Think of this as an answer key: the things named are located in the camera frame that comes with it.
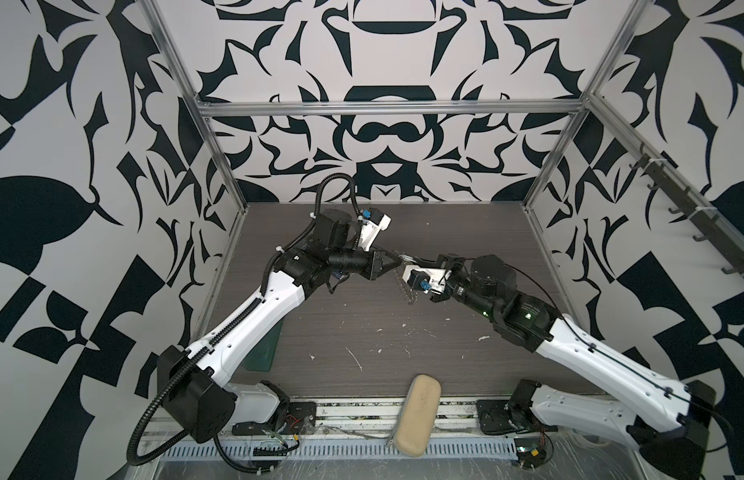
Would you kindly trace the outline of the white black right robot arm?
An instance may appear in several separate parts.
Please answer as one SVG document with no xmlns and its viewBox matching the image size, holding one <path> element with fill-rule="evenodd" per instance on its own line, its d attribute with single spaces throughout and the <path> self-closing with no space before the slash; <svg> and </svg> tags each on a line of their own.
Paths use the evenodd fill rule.
<svg viewBox="0 0 744 480">
<path fill-rule="evenodd" d="M 522 292 L 520 269 L 495 255 L 403 261 L 402 279 L 411 290 L 435 303 L 465 305 L 506 341 L 570 369 L 609 396 L 587 398 L 524 380 L 507 404 L 510 416 L 622 444 L 673 479 L 703 478 L 713 451 L 710 424 L 723 419 L 711 386 L 667 377 L 609 347 L 551 302 Z"/>
</svg>

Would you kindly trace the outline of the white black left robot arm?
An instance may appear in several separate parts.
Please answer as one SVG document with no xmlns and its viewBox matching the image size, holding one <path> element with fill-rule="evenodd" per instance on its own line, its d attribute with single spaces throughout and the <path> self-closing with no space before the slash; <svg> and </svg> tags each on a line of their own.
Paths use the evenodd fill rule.
<svg viewBox="0 0 744 480">
<path fill-rule="evenodd" d="M 186 437 L 218 443 L 254 396 L 260 412 L 250 422 L 280 429 L 289 398 L 268 382 L 234 391 L 229 383 L 249 353 L 318 288 L 335 291 L 354 275 L 374 281 L 401 260 L 375 246 L 389 215 L 361 208 L 348 174 L 331 174 L 318 186 L 307 227 L 276 248 L 260 286 L 211 332 L 185 348 L 168 347 L 157 361 L 157 394 L 135 426 L 126 449 L 130 466 L 147 464 Z"/>
</svg>

